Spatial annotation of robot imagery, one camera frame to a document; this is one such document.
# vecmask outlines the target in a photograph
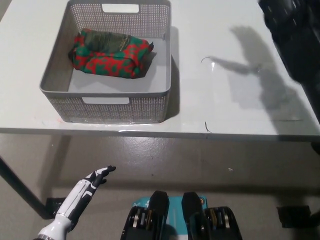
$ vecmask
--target red and green wrapping paper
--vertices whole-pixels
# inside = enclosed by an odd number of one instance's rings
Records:
[[[87,74],[134,79],[153,48],[153,43],[131,35],[84,28],[74,38],[69,58],[76,70]]]

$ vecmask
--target table leg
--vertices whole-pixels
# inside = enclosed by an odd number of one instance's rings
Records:
[[[26,201],[43,219],[54,218],[54,212],[44,205],[31,190],[18,178],[5,161],[0,157],[0,176]]]
[[[311,142],[312,149],[320,155],[320,142]]]

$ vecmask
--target white table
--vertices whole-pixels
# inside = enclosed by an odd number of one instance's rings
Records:
[[[179,102],[175,116],[160,124],[63,122],[39,84],[66,3],[13,0],[0,22],[1,133],[320,139],[316,116],[302,87],[288,76],[257,0],[171,1],[172,56],[179,69],[179,91],[171,95]],[[201,63],[207,56],[215,59]],[[241,70],[249,74],[235,73]],[[43,218],[50,218],[5,162],[0,165],[6,181]]]

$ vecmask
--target metal table leg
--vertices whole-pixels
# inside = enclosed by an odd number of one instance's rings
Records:
[[[44,205],[30,189],[18,178],[0,157],[0,176],[33,208],[43,219],[52,219],[64,198],[48,198]]]

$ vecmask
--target black bracket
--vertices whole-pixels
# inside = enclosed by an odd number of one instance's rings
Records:
[[[283,228],[304,229],[316,228],[320,224],[320,212],[311,214],[309,206],[277,207]]]

